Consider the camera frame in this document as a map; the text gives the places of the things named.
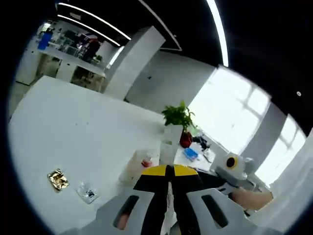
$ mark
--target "person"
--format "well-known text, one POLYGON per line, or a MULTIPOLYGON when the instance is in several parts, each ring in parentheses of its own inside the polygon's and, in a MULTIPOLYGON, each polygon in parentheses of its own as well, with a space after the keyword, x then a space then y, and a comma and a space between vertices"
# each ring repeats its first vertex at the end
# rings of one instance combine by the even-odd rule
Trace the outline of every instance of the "person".
POLYGON ((100 44, 97 39, 91 39, 87 51, 83 55, 82 60, 90 63, 96 52, 99 50, 100 44))
POLYGON ((294 159, 270 185, 271 192, 239 188, 232 193, 232 200, 244 209, 258 210, 249 217, 255 224, 285 233, 313 199, 312 185, 313 129, 294 159))
POLYGON ((54 28, 48 28, 44 33, 47 33, 47 34, 53 34, 54 32, 54 28))

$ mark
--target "white pillar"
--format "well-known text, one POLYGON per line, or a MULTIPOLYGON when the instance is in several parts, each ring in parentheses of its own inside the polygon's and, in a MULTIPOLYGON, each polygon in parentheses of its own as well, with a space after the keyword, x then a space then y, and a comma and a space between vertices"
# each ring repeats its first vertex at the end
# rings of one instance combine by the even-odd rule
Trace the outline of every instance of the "white pillar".
POLYGON ((109 84, 104 94, 123 100, 140 72, 164 42, 164 37, 153 26, 136 33, 106 72, 109 84))
POLYGON ((254 160, 254 172, 264 162, 284 127, 287 116, 272 102, 255 135, 241 156, 254 160))

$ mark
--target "white wall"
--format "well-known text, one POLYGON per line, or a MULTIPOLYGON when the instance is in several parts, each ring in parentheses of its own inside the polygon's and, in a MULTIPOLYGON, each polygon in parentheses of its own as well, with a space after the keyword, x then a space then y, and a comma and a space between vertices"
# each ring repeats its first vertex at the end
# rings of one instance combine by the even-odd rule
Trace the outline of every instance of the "white wall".
POLYGON ((263 163, 278 139, 287 116, 273 103, 270 103, 258 130, 246 146, 241 156, 254 160, 254 171, 263 163))
POLYGON ((188 57, 158 51, 142 70, 126 99, 161 113, 165 105, 189 105, 215 67, 188 57))
POLYGON ((109 84, 104 93, 124 100, 141 71, 164 42, 164 37, 153 26, 137 32, 106 73, 109 84))
MULTIPOLYGON (((214 69, 187 57, 159 51, 140 73, 126 98, 134 105, 157 113, 161 113, 165 105, 177 106, 182 100, 189 105, 214 69)), ((258 130, 242 152, 243 157, 255 160, 255 170, 274 146, 286 118, 273 103, 269 105, 258 130)), ((227 154, 214 140, 207 138, 207 141, 216 156, 227 154)))

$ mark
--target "clear plastic bag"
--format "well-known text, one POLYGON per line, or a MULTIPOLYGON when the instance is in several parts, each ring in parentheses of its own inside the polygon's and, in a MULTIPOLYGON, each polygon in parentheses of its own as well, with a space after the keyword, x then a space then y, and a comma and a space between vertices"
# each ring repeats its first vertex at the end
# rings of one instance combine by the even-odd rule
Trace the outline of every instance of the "clear plastic bag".
POLYGON ((80 198, 87 204, 90 204, 99 197, 96 193, 96 190, 92 188, 89 183, 82 183, 76 189, 76 192, 78 193, 80 198))

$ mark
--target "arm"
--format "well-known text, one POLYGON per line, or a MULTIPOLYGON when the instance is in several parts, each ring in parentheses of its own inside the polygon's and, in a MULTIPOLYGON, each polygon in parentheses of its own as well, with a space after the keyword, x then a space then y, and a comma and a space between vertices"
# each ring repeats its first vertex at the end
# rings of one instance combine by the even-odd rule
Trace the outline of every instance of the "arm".
POLYGON ((259 210, 273 199, 271 192, 252 192, 238 188, 232 193, 232 200, 245 210, 259 210))

